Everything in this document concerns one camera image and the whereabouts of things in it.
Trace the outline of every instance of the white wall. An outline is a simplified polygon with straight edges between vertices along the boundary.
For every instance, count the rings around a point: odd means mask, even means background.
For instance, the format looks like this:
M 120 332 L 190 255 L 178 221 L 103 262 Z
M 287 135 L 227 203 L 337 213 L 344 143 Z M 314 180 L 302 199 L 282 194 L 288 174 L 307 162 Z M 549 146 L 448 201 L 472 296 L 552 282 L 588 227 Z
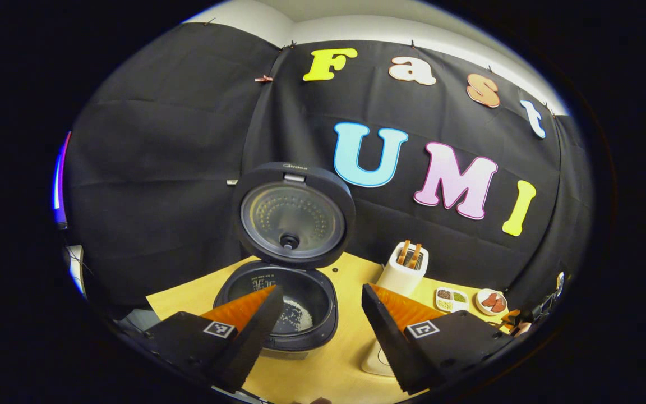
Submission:
M 436 8 L 431 10 L 441 13 L 440 18 L 434 20 L 435 23 L 449 26 L 450 30 L 418 21 L 379 15 L 339 15 L 294 22 L 276 8 L 254 0 L 230 0 L 185 22 L 209 21 L 215 17 L 213 22 L 217 24 L 247 31 L 280 47 L 289 45 L 292 40 L 299 44 L 339 39 L 369 39 L 410 44 L 410 40 L 413 39 L 415 45 L 420 48 L 460 57 L 478 66 L 490 66 L 495 74 L 510 80 L 540 102 L 547 103 L 554 113 L 567 114 L 563 100 L 559 99 L 540 74 L 517 54 L 495 38 L 490 38 L 484 31 L 467 25 L 449 13 Z M 298 18 L 304 15 L 300 12 L 291 14 Z

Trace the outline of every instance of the red food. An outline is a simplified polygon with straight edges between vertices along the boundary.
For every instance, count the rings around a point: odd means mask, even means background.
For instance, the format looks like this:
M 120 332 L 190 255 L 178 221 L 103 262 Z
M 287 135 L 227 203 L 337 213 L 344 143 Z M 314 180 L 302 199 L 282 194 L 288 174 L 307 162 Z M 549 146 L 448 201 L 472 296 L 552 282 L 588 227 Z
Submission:
M 493 307 L 496 302 L 495 299 L 497 299 L 497 293 L 491 293 L 490 296 L 487 296 L 487 299 L 482 301 L 482 305 L 484 305 L 485 307 Z
M 499 297 L 490 311 L 493 313 L 499 313 L 503 310 L 505 310 L 505 303 L 502 301 L 502 297 Z

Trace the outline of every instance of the blue letter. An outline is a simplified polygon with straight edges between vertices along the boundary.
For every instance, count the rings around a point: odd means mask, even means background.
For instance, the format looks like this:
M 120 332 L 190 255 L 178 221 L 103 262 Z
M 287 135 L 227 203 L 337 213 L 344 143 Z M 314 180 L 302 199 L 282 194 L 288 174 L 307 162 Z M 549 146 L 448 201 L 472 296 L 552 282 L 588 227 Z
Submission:
M 393 179 L 398 166 L 400 145 L 408 141 L 408 134 L 393 128 L 382 128 L 377 135 L 382 138 L 382 156 L 375 171 L 367 171 L 358 165 L 361 143 L 370 133 L 366 125 L 343 122 L 335 125 L 338 143 L 335 146 L 334 167 L 342 179 L 362 187 L 384 186 Z
M 540 136 L 541 139 L 545 139 L 545 130 L 540 126 L 540 113 L 535 109 L 533 103 L 528 100 L 521 100 L 520 102 L 525 109 L 528 110 L 528 120 L 530 121 L 530 126 L 533 126 L 533 131 Z

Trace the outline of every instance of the pink letter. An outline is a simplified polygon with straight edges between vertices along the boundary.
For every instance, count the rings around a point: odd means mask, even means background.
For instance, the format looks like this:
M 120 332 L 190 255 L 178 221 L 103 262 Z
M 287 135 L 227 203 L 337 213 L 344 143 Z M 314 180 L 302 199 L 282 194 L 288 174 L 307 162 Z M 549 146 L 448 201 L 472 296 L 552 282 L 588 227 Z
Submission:
M 443 194 L 445 209 L 450 209 L 467 191 L 462 204 L 457 205 L 457 212 L 464 217 L 480 220 L 485 217 L 485 198 L 490 187 L 492 175 L 497 172 L 497 164 L 491 159 L 475 158 L 470 166 L 460 175 L 455 151 L 453 148 L 436 141 L 425 146 L 430 153 L 430 166 L 423 189 L 415 192 L 415 199 L 421 205 L 436 206 L 438 184 Z

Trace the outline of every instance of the black backdrop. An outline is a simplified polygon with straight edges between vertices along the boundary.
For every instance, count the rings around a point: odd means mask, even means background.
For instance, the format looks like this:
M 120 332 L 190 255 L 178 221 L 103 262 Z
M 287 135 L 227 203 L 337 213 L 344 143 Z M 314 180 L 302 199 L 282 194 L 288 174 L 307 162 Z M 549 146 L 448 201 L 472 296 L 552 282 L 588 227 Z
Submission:
M 302 80 L 312 51 L 338 48 L 358 55 L 332 80 Z M 437 82 L 393 79 L 387 69 L 396 56 L 428 62 Z M 262 74 L 274 82 L 254 82 Z M 470 99 L 469 74 L 493 78 L 499 107 Z M 521 100 L 541 113 L 544 140 L 534 135 Z M 226 180 L 271 161 L 334 171 L 339 122 L 370 128 L 357 162 L 364 169 L 379 164 L 380 128 L 408 134 L 390 182 L 349 186 L 356 201 L 349 253 L 384 263 L 409 238 L 431 254 L 429 278 L 506 292 L 514 283 L 513 305 L 551 292 L 560 270 L 574 276 L 594 195 L 572 118 L 553 118 L 508 80 L 448 54 L 360 40 L 278 49 L 216 24 L 175 27 L 119 67 L 87 103 L 64 167 L 70 232 L 113 302 L 145 305 L 152 292 L 246 256 L 233 233 Z M 452 146 L 461 172 L 477 156 L 497 163 L 482 220 L 413 200 L 428 171 L 429 141 Z M 502 224 L 520 180 L 531 182 L 536 196 L 523 233 L 511 236 Z
M 52 168 L 82 106 L 141 44 L 203 7 L 0 3 L 0 402 L 205 400 L 95 318 L 62 266 L 61 235 L 50 222 Z M 646 4 L 446 7 L 541 71 L 558 67 L 569 79 L 558 85 L 574 83 L 605 130 L 620 189 L 615 243 L 602 251 L 611 264 L 585 264 L 563 310 L 567 327 L 462 402 L 499 401 L 511 389 L 518 402 L 646 402 L 646 304 L 598 305 L 620 291 L 646 291 Z

